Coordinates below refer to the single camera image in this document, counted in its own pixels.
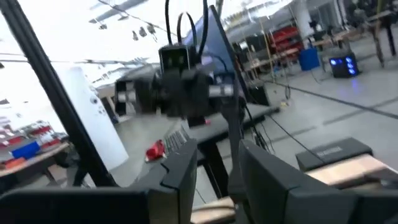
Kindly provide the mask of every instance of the concrete floor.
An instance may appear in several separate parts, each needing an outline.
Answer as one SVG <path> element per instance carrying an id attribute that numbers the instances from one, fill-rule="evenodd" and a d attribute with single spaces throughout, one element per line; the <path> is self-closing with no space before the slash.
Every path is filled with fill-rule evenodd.
<path id="1" fill-rule="evenodd" d="M 398 29 L 394 29 L 394 35 L 398 39 Z M 381 39 L 386 40 L 385 32 L 381 34 Z M 282 111 L 273 118 L 307 148 L 352 136 L 370 146 L 378 159 L 398 169 L 398 58 L 391 58 L 387 45 L 385 41 L 382 46 L 388 59 L 384 69 L 380 69 L 377 58 L 373 57 L 359 62 L 363 73 L 356 78 L 334 79 L 320 69 L 313 71 L 317 80 L 321 80 L 320 84 L 309 72 L 297 72 L 289 78 L 292 87 L 366 106 L 372 111 L 292 90 L 288 106 L 283 106 Z M 354 42 L 351 47 L 357 57 L 374 52 L 370 38 Z M 281 78 L 277 82 L 286 83 L 286 80 Z M 266 89 L 271 101 L 278 103 L 283 99 L 284 87 L 268 83 Z M 295 154 L 305 151 L 305 148 L 289 138 L 271 119 L 266 119 L 263 124 L 276 155 L 297 167 Z M 116 130 L 130 159 L 111 171 L 116 182 L 121 186 L 130 185 L 141 171 L 145 149 L 168 130 L 178 126 L 179 121 L 158 116 L 136 117 L 117 125 Z M 260 125 L 257 128 L 264 133 Z M 218 147 L 227 170 L 231 170 L 229 142 L 219 142 Z M 51 171 L 57 174 L 58 179 L 65 173 L 58 167 L 52 167 Z M 197 172 L 194 206 L 216 199 L 204 169 L 200 167 Z M 43 186 L 45 181 L 42 178 L 35 186 Z"/>

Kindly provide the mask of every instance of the computer monitor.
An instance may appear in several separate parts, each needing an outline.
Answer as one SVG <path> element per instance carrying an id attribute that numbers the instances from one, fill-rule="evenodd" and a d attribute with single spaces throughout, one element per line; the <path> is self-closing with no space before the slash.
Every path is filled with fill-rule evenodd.
<path id="1" fill-rule="evenodd" d="M 203 33 L 203 17 L 200 18 L 199 21 L 195 24 L 195 29 L 197 32 L 198 44 L 200 44 Z M 193 45 L 192 31 L 187 34 L 187 37 L 183 40 L 183 44 Z M 244 82 L 243 77 L 239 72 L 239 68 L 235 60 L 234 51 L 230 42 L 228 41 L 223 26 L 221 25 L 220 17 L 214 6 L 209 7 L 208 33 L 201 61 L 202 64 L 214 63 L 216 65 L 216 68 L 213 72 L 214 75 L 217 75 L 218 73 L 224 73 L 225 69 L 223 63 L 220 62 L 217 58 L 206 55 L 206 53 L 210 55 L 216 55 L 224 61 L 227 71 L 229 73 L 236 74 L 244 96 L 248 98 L 248 89 L 246 87 L 246 83 Z"/>

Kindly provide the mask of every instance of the workshop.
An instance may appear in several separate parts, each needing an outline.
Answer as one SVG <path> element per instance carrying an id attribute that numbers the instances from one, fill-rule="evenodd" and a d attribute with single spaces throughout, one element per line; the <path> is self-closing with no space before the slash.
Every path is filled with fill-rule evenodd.
<path id="1" fill-rule="evenodd" d="M 398 224 L 398 1 L 0 11 L 1 223 Z"/>

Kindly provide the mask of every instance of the pillar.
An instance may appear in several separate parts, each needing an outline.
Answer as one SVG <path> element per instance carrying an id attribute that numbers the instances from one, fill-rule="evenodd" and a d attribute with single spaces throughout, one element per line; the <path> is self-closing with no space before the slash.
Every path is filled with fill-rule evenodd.
<path id="1" fill-rule="evenodd" d="M 345 25 L 346 21 L 346 7 L 342 0 L 334 0 L 333 4 L 335 6 L 335 12 L 337 15 L 337 20 L 340 25 Z"/>
<path id="2" fill-rule="evenodd" d="M 313 29 L 309 24 L 311 17 L 307 7 L 307 2 L 296 1 L 292 4 L 291 8 L 296 19 L 297 27 L 300 30 L 300 35 L 303 39 L 306 39 L 309 35 L 313 34 Z"/>

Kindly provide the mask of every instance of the blue container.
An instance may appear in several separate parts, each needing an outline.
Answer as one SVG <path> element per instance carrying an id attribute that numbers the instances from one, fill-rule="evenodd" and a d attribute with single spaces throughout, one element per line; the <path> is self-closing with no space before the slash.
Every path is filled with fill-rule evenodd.
<path id="1" fill-rule="evenodd" d="M 14 150 L 11 151 L 12 156 L 15 159 L 24 158 L 30 159 L 36 155 L 36 152 L 40 150 L 39 144 L 35 140 L 29 140 L 22 142 Z"/>
<path id="2" fill-rule="evenodd" d="M 302 71 L 309 71 L 320 66 L 316 48 L 302 50 L 298 60 Z"/>

